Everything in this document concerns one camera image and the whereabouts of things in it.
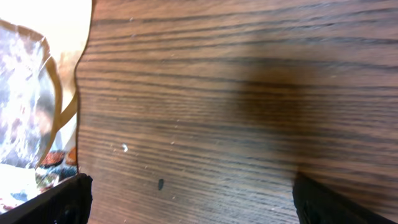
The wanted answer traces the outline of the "beige brown snack pouch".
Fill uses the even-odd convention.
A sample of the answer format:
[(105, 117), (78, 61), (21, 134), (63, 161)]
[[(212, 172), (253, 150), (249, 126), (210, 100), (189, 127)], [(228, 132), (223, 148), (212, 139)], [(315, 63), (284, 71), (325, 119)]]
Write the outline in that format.
[(1, 0), (1, 212), (77, 175), (91, 0)]

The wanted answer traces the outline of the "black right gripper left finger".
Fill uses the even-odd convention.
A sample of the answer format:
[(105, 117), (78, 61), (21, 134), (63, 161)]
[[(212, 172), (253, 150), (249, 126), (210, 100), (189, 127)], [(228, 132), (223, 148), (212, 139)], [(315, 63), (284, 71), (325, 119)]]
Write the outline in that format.
[(93, 179), (78, 174), (1, 215), (1, 224), (87, 224)]

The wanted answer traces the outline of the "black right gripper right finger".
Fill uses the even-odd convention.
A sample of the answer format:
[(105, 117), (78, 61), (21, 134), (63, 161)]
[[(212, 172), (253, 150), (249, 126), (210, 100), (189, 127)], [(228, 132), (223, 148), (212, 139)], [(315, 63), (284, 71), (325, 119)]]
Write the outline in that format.
[(396, 224), (303, 174), (292, 195), (300, 224)]

